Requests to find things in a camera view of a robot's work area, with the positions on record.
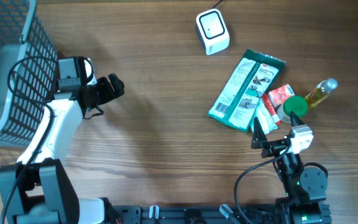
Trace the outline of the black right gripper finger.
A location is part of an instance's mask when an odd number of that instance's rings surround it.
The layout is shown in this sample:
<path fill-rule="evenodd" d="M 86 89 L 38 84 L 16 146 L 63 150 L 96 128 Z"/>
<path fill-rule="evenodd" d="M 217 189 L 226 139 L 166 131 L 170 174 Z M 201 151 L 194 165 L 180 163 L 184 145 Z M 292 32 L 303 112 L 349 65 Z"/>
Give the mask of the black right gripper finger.
<path fill-rule="evenodd" d="M 304 122 L 302 122 L 294 111 L 290 112 L 290 122 L 292 127 L 304 125 Z"/>
<path fill-rule="evenodd" d="M 266 135 L 264 133 L 264 130 L 262 129 L 258 117 L 256 117 L 254 118 L 254 130 L 253 130 L 251 148 L 261 149 L 264 148 L 266 145 L 267 145 Z"/>

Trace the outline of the green lid glass jar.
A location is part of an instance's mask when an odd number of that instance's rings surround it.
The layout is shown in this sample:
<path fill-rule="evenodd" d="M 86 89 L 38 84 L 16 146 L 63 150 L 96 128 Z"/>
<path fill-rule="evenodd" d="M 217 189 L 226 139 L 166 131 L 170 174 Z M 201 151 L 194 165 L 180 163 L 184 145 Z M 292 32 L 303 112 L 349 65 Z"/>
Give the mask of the green lid glass jar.
<path fill-rule="evenodd" d="M 291 123 L 290 114 L 294 112 L 297 117 L 301 118 L 308 112 L 308 104 L 301 96 L 291 96 L 277 109 L 277 115 L 280 121 Z"/>

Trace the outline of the teal white small packet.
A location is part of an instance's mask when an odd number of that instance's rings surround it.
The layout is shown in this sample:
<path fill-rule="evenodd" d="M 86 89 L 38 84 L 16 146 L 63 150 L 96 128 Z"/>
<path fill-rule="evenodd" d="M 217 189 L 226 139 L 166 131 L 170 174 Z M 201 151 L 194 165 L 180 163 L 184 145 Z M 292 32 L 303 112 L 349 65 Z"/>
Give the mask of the teal white small packet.
<path fill-rule="evenodd" d="M 263 99 L 261 98 L 259 99 L 257 106 L 255 107 L 254 115 L 251 118 L 249 124 L 249 127 L 252 132 L 254 132 L 254 118 L 258 118 L 264 134 L 268 134 L 273 130 L 278 129 L 278 126 L 275 124 L 272 116 L 264 105 Z"/>

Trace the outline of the red tissue pack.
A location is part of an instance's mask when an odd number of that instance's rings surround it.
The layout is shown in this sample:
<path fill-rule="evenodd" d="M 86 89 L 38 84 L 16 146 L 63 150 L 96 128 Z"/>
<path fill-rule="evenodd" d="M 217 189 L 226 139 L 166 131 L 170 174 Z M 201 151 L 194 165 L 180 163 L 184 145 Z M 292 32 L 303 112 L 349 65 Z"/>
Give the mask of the red tissue pack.
<path fill-rule="evenodd" d="M 279 107 L 292 96 L 295 96 L 295 92 L 289 84 L 285 84 L 268 92 L 268 98 L 275 108 Z"/>

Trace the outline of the yellow oil bottle silver cap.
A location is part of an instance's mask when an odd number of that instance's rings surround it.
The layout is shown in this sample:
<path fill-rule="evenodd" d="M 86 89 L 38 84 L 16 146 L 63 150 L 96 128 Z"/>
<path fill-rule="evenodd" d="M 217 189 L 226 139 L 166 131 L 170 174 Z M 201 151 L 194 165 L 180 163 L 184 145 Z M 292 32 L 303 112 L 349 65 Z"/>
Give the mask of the yellow oil bottle silver cap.
<path fill-rule="evenodd" d="M 329 78 L 319 83 L 314 90 L 305 96 L 308 108 L 312 109 L 324 99 L 329 97 L 338 87 L 337 80 Z"/>

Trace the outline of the green white glove package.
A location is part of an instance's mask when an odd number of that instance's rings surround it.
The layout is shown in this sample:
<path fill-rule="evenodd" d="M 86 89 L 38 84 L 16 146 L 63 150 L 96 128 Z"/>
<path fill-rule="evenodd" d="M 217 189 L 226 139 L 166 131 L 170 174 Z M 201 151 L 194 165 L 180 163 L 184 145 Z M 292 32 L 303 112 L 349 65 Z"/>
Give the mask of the green white glove package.
<path fill-rule="evenodd" d="M 226 126 L 247 131 L 263 94 L 284 69 L 286 61 L 246 50 L 208 116 Z"/>

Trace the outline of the red stick sachet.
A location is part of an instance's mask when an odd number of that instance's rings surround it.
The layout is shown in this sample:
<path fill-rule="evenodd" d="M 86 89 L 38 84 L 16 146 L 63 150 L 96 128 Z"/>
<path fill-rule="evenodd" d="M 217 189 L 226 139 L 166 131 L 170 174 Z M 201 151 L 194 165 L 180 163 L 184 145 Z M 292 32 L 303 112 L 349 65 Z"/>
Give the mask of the red stick sachet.
<path fill-rule="evenodd" d="M 267 94 L 262 95 L 262 101 L 264 102 L 264 105 L 267 109 L 267 111 L 270 113 L 273 121 L 276 125 L 279 125 L 281 123 L 280 118 L 278 117 L 278 114 L 275 110 L 275 107 L 273 106 L 272 102 L 270 101 Z"/>

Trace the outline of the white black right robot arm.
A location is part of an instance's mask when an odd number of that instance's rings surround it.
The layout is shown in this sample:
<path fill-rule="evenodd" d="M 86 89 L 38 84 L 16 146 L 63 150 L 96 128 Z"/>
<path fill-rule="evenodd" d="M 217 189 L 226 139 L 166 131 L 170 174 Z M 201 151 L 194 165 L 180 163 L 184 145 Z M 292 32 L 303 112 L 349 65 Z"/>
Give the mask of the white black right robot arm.
<path fill-rule="evenodd" d="M 316 162 L 305 164 L 300 158 L 300 152 L 313 140 L 313 131 L 294 112 L 290 113 L 290 122 L 290 132 L 283 139 L 268 141 L 259 119 L 254 119 L 251 148 L 261 149 L 263 158 L 272 158 L 286 194 L 257 211 L 272 223 L 331 223 L 329 206 L 322 204 L 328 170 Z"/>

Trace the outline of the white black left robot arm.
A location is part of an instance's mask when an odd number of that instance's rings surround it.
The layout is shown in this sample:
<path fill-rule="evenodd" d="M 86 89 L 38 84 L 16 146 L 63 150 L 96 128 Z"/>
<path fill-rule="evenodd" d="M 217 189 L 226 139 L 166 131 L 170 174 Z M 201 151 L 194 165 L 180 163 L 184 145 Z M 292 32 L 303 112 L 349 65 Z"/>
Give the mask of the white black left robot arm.
<path fill-rule="evenodd" d="M 51 100 L 35 100 L 18 90 L 23 83 L 16 68 L 26 61 L 54 63 L 60 69 L 58 91 Z M 78 198 L 63 167 L 73 135 L 86 113 L 124 94 L 115 73 L 95 79 L 86 57 L 54 60 L 30 56 L 8 71 L 7 87 L 18 99 L 43 107 L 45 112 L 31 143 L 14 165 L 0 168 L 3 208 L 0 223 L 122 223 L 122 216 L 106 197 Z"/>

